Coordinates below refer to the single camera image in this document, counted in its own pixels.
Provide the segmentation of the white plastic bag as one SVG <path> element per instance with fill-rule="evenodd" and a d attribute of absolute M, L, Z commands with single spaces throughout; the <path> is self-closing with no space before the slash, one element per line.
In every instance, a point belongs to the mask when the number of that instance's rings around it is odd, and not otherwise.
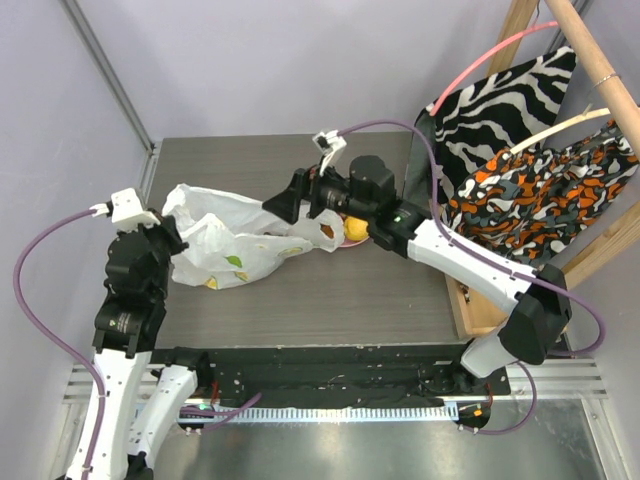
<path fill-rule="evenodd" d="M 172 258 L 172 280 L 212 290 L 244 286 L 261 280 L 285 260 L 320 249 L 337 250 L 345 239 L 342 218 L 325 211 L 307 217 L 300 207 L 291 225 L 262 209 L 262 202 L 231 192 L 177 185 L 166 197 L 162 214 L 176 219 L 189 248 Z M 327 238 L 320 225 L 332 227 Z"/>

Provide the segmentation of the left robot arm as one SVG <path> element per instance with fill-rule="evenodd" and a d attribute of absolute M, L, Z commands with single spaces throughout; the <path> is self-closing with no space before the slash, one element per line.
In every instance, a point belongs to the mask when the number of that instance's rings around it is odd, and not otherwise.
<path fill-rule="evenodd" d="M 190 397 L 213 385 L 208 354 L 176 347 L 163 361 L 155 390 L 138 410 L 139 389 L 166 315 L 171 258 L 187 248 L 172 216 L 153 215 L 120 230 L 108 249 L 107 296 L 95 319 L 93 386 L 67 479 L 150 479 L 161 446 Z"/>

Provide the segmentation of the yellow lemon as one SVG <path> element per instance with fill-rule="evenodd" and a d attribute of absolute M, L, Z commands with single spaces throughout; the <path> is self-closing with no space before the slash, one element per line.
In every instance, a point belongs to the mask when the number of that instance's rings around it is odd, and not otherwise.
<path fill-rule="evenodd" d="M 353 216 L 344 218 L 345 239 L 349 243 L 359 243 L 369 238 L 368 222 Z"/>

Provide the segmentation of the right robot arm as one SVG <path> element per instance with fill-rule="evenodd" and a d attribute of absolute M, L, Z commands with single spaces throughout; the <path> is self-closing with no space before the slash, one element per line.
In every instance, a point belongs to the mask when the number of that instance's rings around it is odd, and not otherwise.
<path fill-rule="evenodd" d="M 316 218 L 326 211 L 364 220 L 379 247 L 443 272 L 502 310 L 503 323 L 472 340 L 451 371 L 453 386 L 462 394 L 477 393 L 490 374 L 513 362 L 542 364 L 571 318 L 559 269 L 535 272 L 437 224 L 397 195 L 394 174 L 376 156 L 354 159 L 348 177 L 333 167 L 300 168 L 262 207 L 289 224 L 300 215 Z"/>

